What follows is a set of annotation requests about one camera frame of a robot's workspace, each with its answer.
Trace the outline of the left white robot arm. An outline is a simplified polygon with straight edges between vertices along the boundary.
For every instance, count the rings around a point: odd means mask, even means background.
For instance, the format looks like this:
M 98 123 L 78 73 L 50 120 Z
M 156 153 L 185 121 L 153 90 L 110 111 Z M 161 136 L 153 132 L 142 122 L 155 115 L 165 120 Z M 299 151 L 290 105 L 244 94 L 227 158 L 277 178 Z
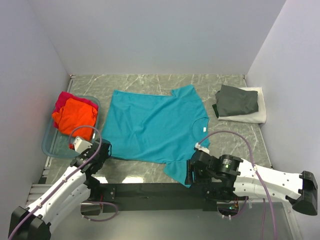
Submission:
M 111 156 L 112 145 L 98 138 L 90 143 L 77 137 L 71 144 L 78 155 L 63 175 L 43 195 L 11 214 L 8 239 L 49 240 L 57 225 L 78 205 L 102 208 L 106 195 L 94 175 Z

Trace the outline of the teal t-shirt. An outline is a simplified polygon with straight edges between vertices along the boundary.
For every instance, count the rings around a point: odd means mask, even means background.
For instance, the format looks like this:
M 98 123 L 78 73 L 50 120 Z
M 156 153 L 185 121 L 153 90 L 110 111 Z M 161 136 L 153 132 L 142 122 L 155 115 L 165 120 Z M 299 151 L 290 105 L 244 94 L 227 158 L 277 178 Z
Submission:
M 192 84 L 170 95 L 115 90 L 101 136 L 112 156 L 164 165 L 164 173 L 185 184 L 187 160 L 208 134 L 209 116 Z

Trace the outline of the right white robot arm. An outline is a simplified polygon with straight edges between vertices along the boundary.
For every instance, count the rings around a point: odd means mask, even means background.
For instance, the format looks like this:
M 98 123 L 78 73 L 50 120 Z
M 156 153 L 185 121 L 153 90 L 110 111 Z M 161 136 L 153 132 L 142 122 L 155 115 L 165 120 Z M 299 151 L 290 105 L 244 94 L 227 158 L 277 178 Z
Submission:
M 282 172 L 230 154 L 214 157 L 204 148 L 196 149 L 186 169 L 185 184 L 200 186 L 209 201 L 265 199 L 289 203 L 300 214 L 318 214 L 318 184 L 309 171 Z

